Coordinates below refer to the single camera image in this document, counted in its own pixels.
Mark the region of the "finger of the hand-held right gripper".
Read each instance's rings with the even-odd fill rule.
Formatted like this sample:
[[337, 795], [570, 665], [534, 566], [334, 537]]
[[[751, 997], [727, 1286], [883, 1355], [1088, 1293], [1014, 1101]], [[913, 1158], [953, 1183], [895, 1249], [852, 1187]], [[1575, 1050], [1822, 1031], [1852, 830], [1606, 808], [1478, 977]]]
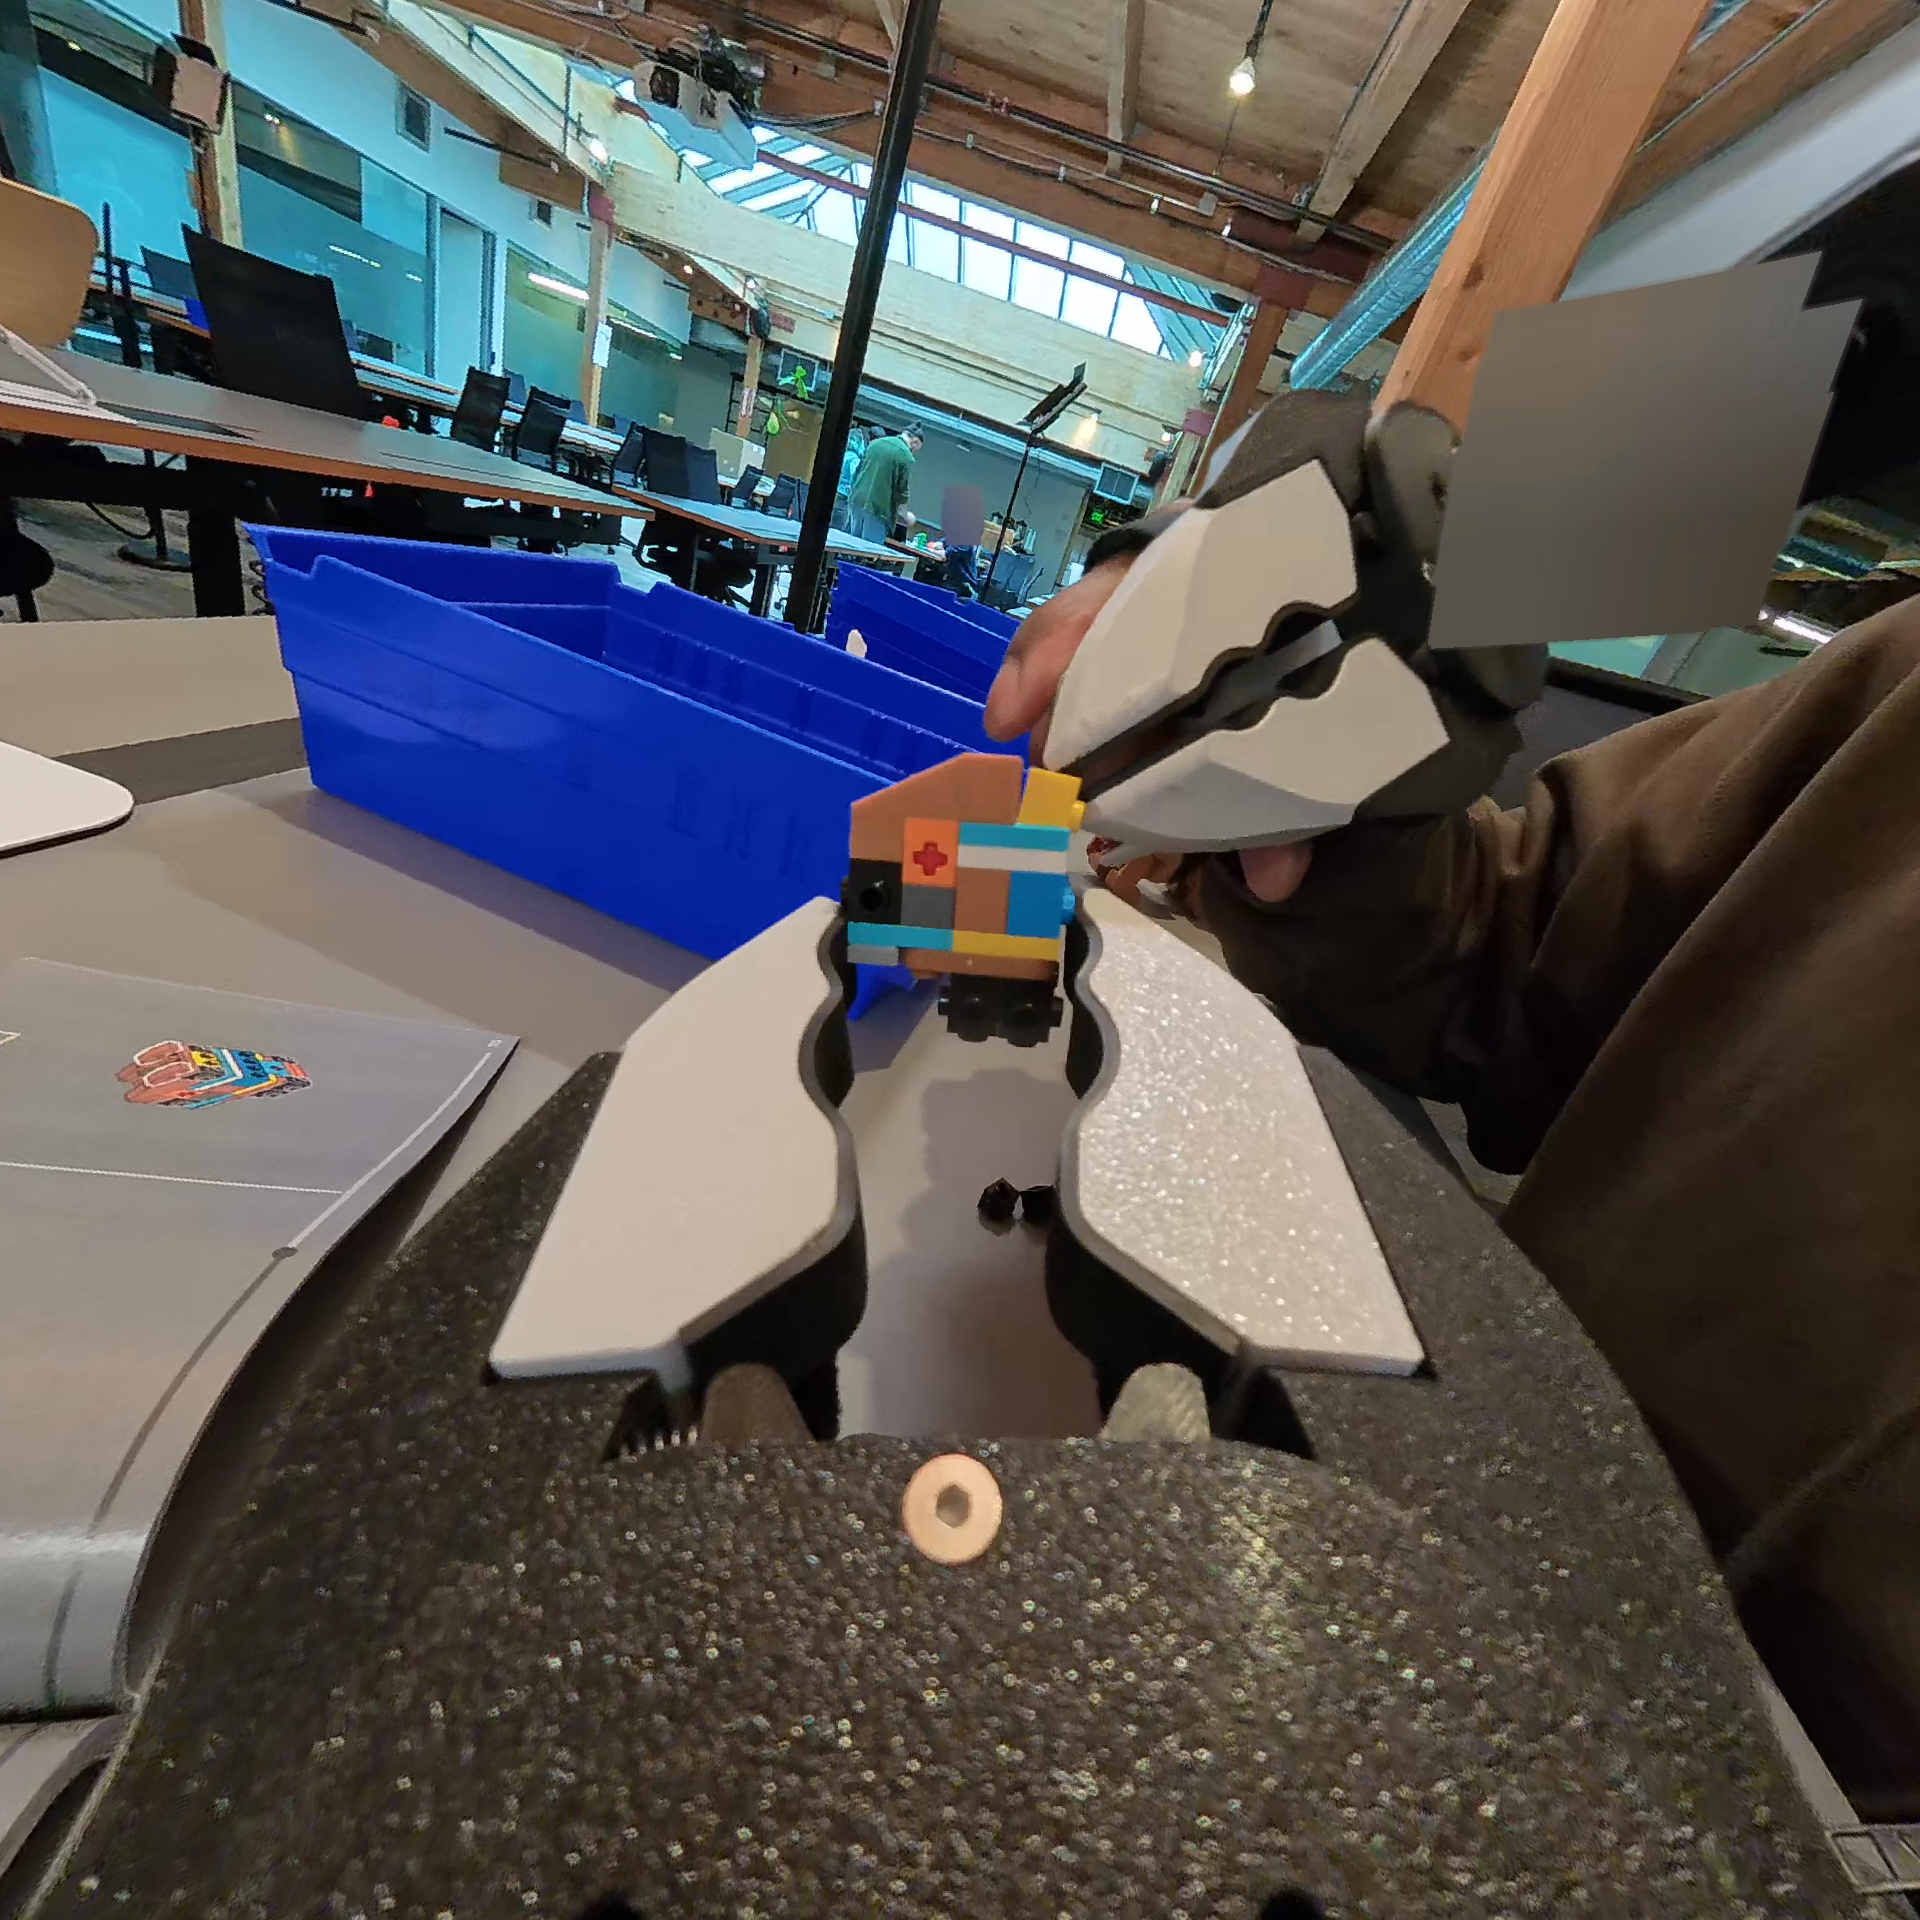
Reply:
[[1102, 752], [1262, 651], [1289, 613], [1328, 615], [1358, 591], [1351, 512], [1321, 462], [1183, 512], [1128, 569], [1051, 702], [1051, 773]]
[[1449, 745], [1428, 686], [1383, 640], [1345, 654], [1310, 699], [1276, 699], [1090, 799], [1084, 830], [1142, 853], [1276, 848], [1347, 826]]

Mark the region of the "black pole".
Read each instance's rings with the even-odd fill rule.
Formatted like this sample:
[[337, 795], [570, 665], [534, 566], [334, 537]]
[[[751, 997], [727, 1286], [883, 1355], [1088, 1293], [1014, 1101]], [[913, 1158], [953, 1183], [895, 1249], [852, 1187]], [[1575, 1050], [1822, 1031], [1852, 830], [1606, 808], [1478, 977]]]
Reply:
[[790, 574], [785, 618], [798, 633], [815, 633], [815, 618], [822, 613], [822, 585], [832, 534], [832, 503], [838, 478], [849, 451], [849, 432], [857, 407], [857, 385], [873, 337], [873, 321], [880, 299], [880, 281], [895, 230], [900, 186], [915, 126], [921, 118], [921, 96], [934, 61], [943, 2], [910, 2], [904, 17], [904, 37], [897, 49], [897, 67], [884, 96], [880, 142], [871, 162], [870, 197], [860, 223], [849, 299], [838, 335], [823, 432], [815, 454], [807, 483], [807, 511], [801, 523], [801, 547]]

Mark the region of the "white tablet stand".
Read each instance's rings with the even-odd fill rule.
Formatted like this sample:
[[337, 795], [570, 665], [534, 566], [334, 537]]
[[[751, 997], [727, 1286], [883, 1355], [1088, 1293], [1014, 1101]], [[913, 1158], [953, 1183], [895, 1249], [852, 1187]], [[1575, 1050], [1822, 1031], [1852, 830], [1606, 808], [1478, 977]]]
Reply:
[[2, 855], [59, 846], [128, 822], [126, 786], [2, 743]]

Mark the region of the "clear acrylic holder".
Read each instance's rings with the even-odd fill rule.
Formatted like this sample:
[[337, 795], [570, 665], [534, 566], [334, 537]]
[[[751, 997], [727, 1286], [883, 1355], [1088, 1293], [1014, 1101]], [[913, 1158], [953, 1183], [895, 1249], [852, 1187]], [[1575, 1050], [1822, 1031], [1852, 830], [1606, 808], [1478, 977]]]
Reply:
[[97, 394], [32, 343], [2, 328], [2, 402], [34, 406], [70, 414], [100, 410]]

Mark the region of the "blue plastic bin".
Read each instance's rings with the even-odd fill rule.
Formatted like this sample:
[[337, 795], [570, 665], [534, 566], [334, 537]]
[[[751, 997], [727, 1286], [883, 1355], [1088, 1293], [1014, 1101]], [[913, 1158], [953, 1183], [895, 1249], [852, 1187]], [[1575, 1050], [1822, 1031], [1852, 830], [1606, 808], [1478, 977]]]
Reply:
[[602, 560], [251, 526], [314, 785], [720, 960], [982, 705]]
[[951, 591], [840, 563], [825, 618], [830, 645], [984, 705], [1018, 622]]

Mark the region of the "black office chair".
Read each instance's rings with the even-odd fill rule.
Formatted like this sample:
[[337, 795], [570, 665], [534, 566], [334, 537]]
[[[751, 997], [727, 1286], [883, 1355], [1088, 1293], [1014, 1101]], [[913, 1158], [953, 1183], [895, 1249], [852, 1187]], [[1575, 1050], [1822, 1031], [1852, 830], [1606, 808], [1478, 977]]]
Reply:
[[183, 230], [218, 383], [232, 394], [368, 421], [330, 279]]

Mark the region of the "grey building instruction booklet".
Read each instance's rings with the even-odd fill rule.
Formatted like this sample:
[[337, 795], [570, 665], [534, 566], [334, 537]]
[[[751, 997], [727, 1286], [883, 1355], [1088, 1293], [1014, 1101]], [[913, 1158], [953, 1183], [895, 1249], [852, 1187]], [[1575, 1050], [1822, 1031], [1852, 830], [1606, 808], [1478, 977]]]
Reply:
[[226, 1389], [518, 1039], [39, 959], [2, 1016], [2, 1699], [75, 1712]]

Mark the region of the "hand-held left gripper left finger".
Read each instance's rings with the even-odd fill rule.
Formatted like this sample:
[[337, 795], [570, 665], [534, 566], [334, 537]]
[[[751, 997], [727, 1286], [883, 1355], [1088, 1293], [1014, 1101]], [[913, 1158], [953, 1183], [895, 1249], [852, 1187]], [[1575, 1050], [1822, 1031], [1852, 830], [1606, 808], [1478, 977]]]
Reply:
[[866, 1311], [846, 933], [827, 898], [631, 1037], [489, 1355], [500, 1382], [827, 1376]]

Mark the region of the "silver ventilation duct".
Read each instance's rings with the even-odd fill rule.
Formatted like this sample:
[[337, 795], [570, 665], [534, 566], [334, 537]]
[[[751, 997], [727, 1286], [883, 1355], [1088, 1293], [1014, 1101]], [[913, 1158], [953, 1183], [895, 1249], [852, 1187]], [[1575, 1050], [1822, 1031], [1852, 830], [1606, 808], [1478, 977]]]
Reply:
[[1457, 227], [1457, 197], [1449, 195], [1398, 243], [1380, 269], [1334, 317], [1287, 368], [1287, 385], [1299, 391], [1334, 391], [1347, 368], [1378, 343], [1432, 286], [1438, 262]]

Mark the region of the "small multicoloured brick model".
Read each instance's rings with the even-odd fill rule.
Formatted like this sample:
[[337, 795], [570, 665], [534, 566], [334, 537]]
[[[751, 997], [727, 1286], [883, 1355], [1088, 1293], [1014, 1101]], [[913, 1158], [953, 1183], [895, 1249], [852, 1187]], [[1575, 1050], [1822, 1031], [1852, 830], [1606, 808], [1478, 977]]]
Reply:
[[846, 955], [939, 986], [968, 1042], [1038, 1048], [1063, 1021], [1074, 833], [1020, 827], [1028, 767], [959, 755], [857, 800], [841, 888]]

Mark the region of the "person's right forearm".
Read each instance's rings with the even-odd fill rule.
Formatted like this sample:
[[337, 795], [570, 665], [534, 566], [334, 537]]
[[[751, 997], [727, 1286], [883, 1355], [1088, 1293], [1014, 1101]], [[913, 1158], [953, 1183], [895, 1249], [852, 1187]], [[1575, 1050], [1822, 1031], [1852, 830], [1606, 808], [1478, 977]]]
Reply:
[[1468, 1122], [1863, 1818], [1918, 1794], [1918, 613], [1522, 808], [1199, 865], [1299, 1041]]

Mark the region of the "person's right hand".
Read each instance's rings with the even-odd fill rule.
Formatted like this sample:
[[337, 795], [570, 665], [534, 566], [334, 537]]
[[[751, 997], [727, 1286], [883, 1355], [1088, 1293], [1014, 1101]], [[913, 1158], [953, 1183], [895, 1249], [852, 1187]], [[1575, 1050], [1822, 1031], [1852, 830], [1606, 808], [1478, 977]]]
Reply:
[[[1034, 613], [1016, 637], [985, 706], [985, 730], [996, 741], [1028, 737], [1032, 757], [1046, 755], [1049, 713], [1060, 679], [1095, 618], [1115, 597], [1135, 554], [1104, 560], [1065, 593]], [[1259, 904], [1289, 901], [1308, 879], [1313, 846], [1249, 848], [1228, 861], [1243, 889]], [[1128, 905], [1161, 920], [1187, 920], [1212, 929], [1203, 904], [1203, 874], [1180, 855], [1143, 855], [1119, 862], [1104, 840], [1088, 842], [1094, 875]]]

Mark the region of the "background office desk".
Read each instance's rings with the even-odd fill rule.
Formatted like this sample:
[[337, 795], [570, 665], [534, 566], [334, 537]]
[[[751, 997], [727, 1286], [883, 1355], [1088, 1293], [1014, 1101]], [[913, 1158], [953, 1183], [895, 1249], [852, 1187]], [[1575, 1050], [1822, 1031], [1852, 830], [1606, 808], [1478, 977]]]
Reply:
[[[624, 512], [631, 517], [646, 517], [658, 523], [683, 521], [707, 535], [730, 537], [758, 550], [763, 555], [772, 555], [772, 566], [792, 566], [801, 554], [802, 523], [795, 519], [735, 511], [698, 498], [660, 497], [636, 487], [614, 487], [610, 491], [617, 501], [622, 501]], [[913, 547], [873, 544], [840, 530], [827, 534], [825, 555], [835, 566], [846, 560], [889, 569], [904, 579], [915, 579], [924, 560], [924, 555]]]
[[423, 437], [200, 383], [55, 352], [58, 376], [7, 379], [7, 432], [119, 449], [169, 451], [226, 466], [278, 470], [505, 498], [591, 517], [650, 519], [652, 511], [562, 474], [515, 464], [455, 440]]

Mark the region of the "grey desk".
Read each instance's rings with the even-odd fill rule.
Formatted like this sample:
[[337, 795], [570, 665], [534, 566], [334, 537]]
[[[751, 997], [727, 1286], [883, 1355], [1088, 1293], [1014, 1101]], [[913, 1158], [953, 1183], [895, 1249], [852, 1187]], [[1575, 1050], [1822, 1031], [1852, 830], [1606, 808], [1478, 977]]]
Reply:
[[6, 951], [518, 1037], [298, 1297], [153, 1558], [128, 1741], [14, 1917], [1891, 1917], [1764, 1725], [1691, 1520], [1436, 1144], [1310, 1073], [1438, 1342], [1292, 1376], [1308, 1459], [1114, 1448], [1038, 1251], [1059, 1050], [856, 1056], [871, 1315], [832, 1448], [610, 1457], [484, 1346], [694, 960], [314, 792], [6, 875]]

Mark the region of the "ceiling projector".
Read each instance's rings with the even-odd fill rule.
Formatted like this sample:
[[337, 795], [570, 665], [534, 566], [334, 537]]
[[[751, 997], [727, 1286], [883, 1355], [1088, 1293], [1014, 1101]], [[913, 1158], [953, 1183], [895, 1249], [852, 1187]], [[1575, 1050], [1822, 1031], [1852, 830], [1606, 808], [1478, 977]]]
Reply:
[[683, 154], [752, 169], [762, 67], [731, 39], [707, 34], [699, 45], [642, 55], [622, 85], [633, 109]]

